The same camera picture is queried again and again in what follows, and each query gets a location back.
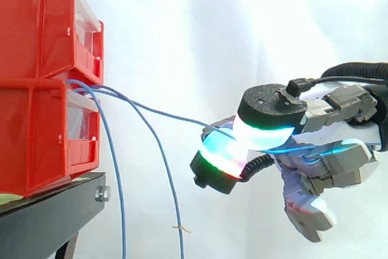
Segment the stacked storage bin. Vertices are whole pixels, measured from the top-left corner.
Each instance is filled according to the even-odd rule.
[[[0,193],[29,197],[99,164],[103,24],[85,0],[0,0]]]

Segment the black coiled cable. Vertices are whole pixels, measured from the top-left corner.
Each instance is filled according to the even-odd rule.
[[[248,182],[254,174],[259,171],[273,165],[275,160],[269,155],[265,154],[263,156],[256,157],[255,159],[249,161],[240,174],[239,182]]]
[[[388,80],[388,63],[347,62],[327,69],[322,77],[354,76]]]

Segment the blue wire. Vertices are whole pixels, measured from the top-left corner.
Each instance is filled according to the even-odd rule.
[[[117,94],[118,97],[121,97],[123,99],[125,99],[126,101],[129,101],[131,99],[129,99],[128,97],[126,97],[124,94],[118,92],[117,90],[109,87],[109,86],[105,86],[105,85],[94,85],[92,86],[93,89],[106,89],[106,90],[109,90],[115,94]],[[235,140],[235,137],[232,136],[231,134],[229,133],[225,133],[223,130],[220,130],[219,128],[217,127],[214,127],[210,124],[206,124],[206,123],[203,123],[202,121],[197,121],[195,119],[191,119],[191,118],[185,118],[183,116],[178,116],[178,115],[172,115],[171,113],[167,113],[167,112],[162,112],[161,110],[157,110],[157,109],[153,109],[151,107],[148,107],[148,106],[145,106],[141,103],[138,103],[137,101],[134,101],[134,100],[131,100],[131,102],[133,102],[135,105],[137,105],[138,107],[141,107],[142,109],[145,109],[145,110],[148,110],[149,112],[153,112],[153,113],[157,113],[159,115],[164,115],[164,116],[167,116],[169,118],[174,118],[174,119],[178,119],[180,121],[187,121],[188,123],[193,123],[193,124],[199,124],[200,126],[203,126],[203,127],[206,127],[208,129],[211,129],[211,130],[215,130],[225,136],[228,136],[229,138]]]
[[[104,123],[105,131],[107,133],[108,142],[109,142],[109,146],[110,146],[110,151],[112,153],[112,160],[113,160],[113,165],[115,167],[115,173],[116,173],[117,188],[118,188],[118,192],[119,192],[120,211],[121,211],[121,233],[122,233],[122,237],[121,237],[121,239],[122,239],[122,259],[126,259],[127,258],[127,232],[126,232],[126,228],[125,228],[124,192],[122,191],[120,169],[119,169],[118,162],[117,162],[115,145],[113,144],[112,134],[110,133],[107,118],[105,116],[105,113],[104,113],[95,93],[88,85],[86,85],[83,82],[80,82],[78,80],[73,80],[73,79],[68,80],[66,83],[67,84],[76,84],[78,86],[81,86],[88,94],[90,94],[92,96],[94,102],[96,103],[98,111],[101,115],[102,122]]]
[[[137,114],[141,117],[141,119],[145,122],[145,124],[150,129],[150,131],[152,132],[153,136],[155,137],[155,140],[158,143],[160,152],[162,154],[164,166],[165,166],[165,169],[166,169],[166,172],[167,172],[167,176],[168,176],[168,179],[169,179],[169,183],[170,183],[170,188],[171,188],[171,192],[172,192],[172,196],[173,196],[173,200],[174,200],[174,205],[175,205],[176,221],[178,223],[179,247],[180,247],[180,252],[181,252],[181,259],[184,259],[184,242],[183,242],[181,212],[179,210],[178,196],[176,194],[176,190],[175,190],[172,174],[171,174],[170,167],[169,167],[169,162],[167,161],[166,153],[165,153],[165,151],[163,149],[163,146],[162,146],[162,143],[161,143],[161,141],[159,139],[158,134],[155,132],[154,128],[147,121],[147,119],[144,117],[144,115],[141,113],[141,111],[137,108],[136,104],[132,100],[130,100],[128,97],[126,97],[125,95],[122,95],[122,94],[118,95],[117,93],[111,93],[111,92],[106,92],[106,91],[103,91],[103,90],[95,89],[94,86],[92,87],[92,90],[94,92],[97,92],[97,93],[102,93],[102,94],[105,94],[105,95],[109,95],[109,96],[121,99],[123,101],[127,101],[133,107],[133,109],[137,112]]]
[[[100,89],[95,89],[95,88],[102,88],[102,89],[106,89],[106,90],[109,90],[111,91],[112,93],[110,92],[106,92],[104,90],[100,90]],[[110,95],[110,96],[113,96],[113,97],[116,97],[116,98],[119,98],[119,99],[122,99],[124,101],[128,101],[130,99],[128,99],[128,97],[126,97],[125,95],[123,95],[122,93],[118,92],[117,90],[109,87],[109,86],[104,86],[104,85],[95,85],[95,86],[92,86],[92,89],[94,92],[98,92],[98,93],[102,93],[102,94],[106,94],[106,95]],[[75,89],[74,91],[76,92],[84,92],[85,90],[82,89],[82,88],[78,88],[78,89]],[[153,113],[157,113],[159,115],[164,115],[164,116],[167,116],[169,118],[174,118],[174,119],[178,119],[178,120],[181,120],[181,121],[189,121],[190,123],[194,123],[194,124],[199,124],[200,126],[203,126],[203,127],[206,127],[208,129],[211,129],[211,130],[216,130],[217,132],[225,135],[225,136],[228,136],[229,138],[233,138],[235,140],[235,138],[233,136],[231,136],[230,134],[228,133],[225,133],[224,131],[214,127],[214,126],[211,126],[210,124],[206,124],[206,123],[203,123],[202,121],[197,121],[195,119],[190,119],[190,118],[185,118],[185,117],[182,117],[182,116],[177,116],[177,115],[172,115],[171,113],[167,113],[167,112],[162,112],[160,110],[157,110],[157,109],[152,109],[148,106],[145,106],[141,103],[138,103],[137,101],[133,101],[131,100],[135,105],[137,105],[138,107],[142,107],[143,109],[146,109],[150,112],[153,112]],[[376,145],[380,145],[378,143],[366,143],[367,146],[376,146]],[[290,153],[290,152],[295,152],[295,151],[299,151],[299,150],[306,150],[306,149],[312,149],[314,147],[317,147],[317,145],[311,145],[311,146],[302,146],[302,147],[295,147],[295,148],[285,148],[285,149],[269,149],[269,150],[260,150],[261,153],[267,153],[267,154],[282,154],[282,153]]]

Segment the black cable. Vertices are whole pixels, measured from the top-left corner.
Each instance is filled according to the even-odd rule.
[[[322,77],[356,76],[388,80],[388,63],[347,62],[327,69]]]
[[[262,171],[263,169],[274,165],[275,160],[269,155],[265,154],[263,156],[256,157],[255,159],[249,161],[240,174],[239,182],[248,182],[254,174]]]
[[[313,86],[320,83],[326,83],[326,82],[360,82],[360,83],[377,84],[377,85],[388,85],[388,80],[356,77],[356,76],[328,76],[328,77],[322,77],[318,79],[311,79],[310,82]]]

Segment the black table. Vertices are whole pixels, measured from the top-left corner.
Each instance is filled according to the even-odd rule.
[[[105,173],[0,206],[0,258],[73,258],[78,232],[104,209]]]

